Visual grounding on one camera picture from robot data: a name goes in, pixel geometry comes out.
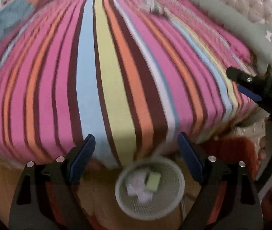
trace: brown floor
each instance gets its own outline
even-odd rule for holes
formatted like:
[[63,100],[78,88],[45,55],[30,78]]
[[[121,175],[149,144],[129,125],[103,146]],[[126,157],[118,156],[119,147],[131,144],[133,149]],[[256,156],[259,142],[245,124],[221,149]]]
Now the brown floor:
[[[182,161],[177,161],[185,175],[185,207],[188,212],[193,204],[191,198],[199,193],[200,186],[194,182]],[[9,210],[22,170],[9,167],[0,161],[0,219],[8,224]],[[90,216],[108,230],[177,230],[182,222],[181,207],[168,216],[154,221],[140,221],[127,216],[119,208],[115,198],[115,182],[120,170],[100,170],[86,172],[81,180],[78,196],[81,206]]]

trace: yellow-green object in basket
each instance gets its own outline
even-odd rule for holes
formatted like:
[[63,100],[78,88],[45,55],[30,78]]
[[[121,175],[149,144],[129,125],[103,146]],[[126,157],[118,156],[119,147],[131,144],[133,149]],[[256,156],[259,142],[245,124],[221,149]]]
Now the yellow-green object in basket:
[[160,180],[161,180],[160,173],[150,171],[149,177],[146,183],[146,190],[150,192],[156,192],[158,189]]

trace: silver screw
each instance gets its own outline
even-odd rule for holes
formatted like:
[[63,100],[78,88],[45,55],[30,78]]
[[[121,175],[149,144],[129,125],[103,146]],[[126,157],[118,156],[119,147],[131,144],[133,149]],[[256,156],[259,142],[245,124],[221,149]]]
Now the silver screw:
[[58,163],[62,163],[64,161],[64,157],[63,156],[59,156],[56,158],[56,162]]
[[30,161],[30,162],[28,162],[27,164],[26,164],[26,166],[28,167],[28,168],[31,168],[31,167],[33,167],[34,166],[34,162],[33,161]]
[[214,157],[214,156],[209,156],[209,161],[210,161],[210,162],[214,163],[214,162],[216,162],[216,160],[217,160],[216,157]]
[[242,168],[246,166],[245,162],[243,162],[243,161],[239,161],[238,165],[241,166]]

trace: white basket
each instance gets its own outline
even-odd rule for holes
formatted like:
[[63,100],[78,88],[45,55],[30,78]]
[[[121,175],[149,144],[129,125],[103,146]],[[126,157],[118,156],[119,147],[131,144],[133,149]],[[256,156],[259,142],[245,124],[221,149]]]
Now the white basket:
[[[136,169],[149,167],[151,171],[161,174],[161,180],[153,199],[139,203],[137,196],[128,196],[126,178]],[[134,162],[119,175],[115,194],[117,202],[130,217],[137,220],[156,220],[171,213],[181,202],[185,191],[185,181],[181,169],[173,161],[154,157]]]

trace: striped bedsheet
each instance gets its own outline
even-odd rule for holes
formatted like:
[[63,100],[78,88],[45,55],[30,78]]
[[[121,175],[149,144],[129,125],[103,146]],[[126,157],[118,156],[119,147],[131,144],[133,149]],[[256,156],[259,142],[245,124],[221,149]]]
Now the striped bedsheet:
[[[141,9],[167,8],[169,16]],[[52,0],[0,60],[0,156],[46,163],[87,134],[108,168],[164,153],[184,131],[203,142],[254,108],[226,78],[252,73],[177,0]]]

